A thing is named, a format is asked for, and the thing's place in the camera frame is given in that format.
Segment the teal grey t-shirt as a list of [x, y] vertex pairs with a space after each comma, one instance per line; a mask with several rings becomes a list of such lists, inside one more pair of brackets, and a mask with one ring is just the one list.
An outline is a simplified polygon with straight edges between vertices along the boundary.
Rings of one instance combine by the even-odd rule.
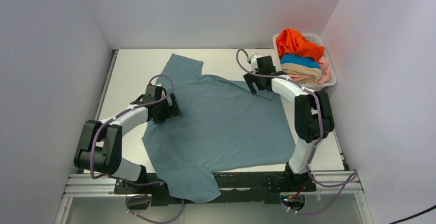
[[172, 55], [157, 83], [173, 88], [181, 115], [148, 124], [142, 138], [172, 197], [206, 203], [221, 193], [213, 173], [288, 162], [295, 141], [279, 95], [202, 74], [201, 61]]

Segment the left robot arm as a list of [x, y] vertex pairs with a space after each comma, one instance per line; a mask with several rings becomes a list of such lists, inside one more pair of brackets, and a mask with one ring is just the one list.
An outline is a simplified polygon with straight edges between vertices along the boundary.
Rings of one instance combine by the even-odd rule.
[[123, 158], [123, 137], [140, 124], [161, 124], [181, 115], [175, 93], [149, 84], [145, 92], [121, 113], [101, 121], [88, 120], [84, 123], [74, 165], [120, 179], [127, 182], [134, 193], [141, 193], [149, 184], [147, 169]]

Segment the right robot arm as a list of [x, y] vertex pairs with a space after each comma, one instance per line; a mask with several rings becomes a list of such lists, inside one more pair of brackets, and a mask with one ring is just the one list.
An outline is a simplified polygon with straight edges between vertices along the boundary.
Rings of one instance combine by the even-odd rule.
[[295, 191], [303, 181], [312, 178], [312, 160], [320, 143], [334, 130], [334, 119], [328, 94], [314, 91], [295, 82], [283, 72], [276, 71], [270, 56], [254, 54], [247, 57], [251, 66], [244, 75], [250, 92], [274, 92], [294, 105], [294, 129], [296, 147], [286, 164], [284, 186]]

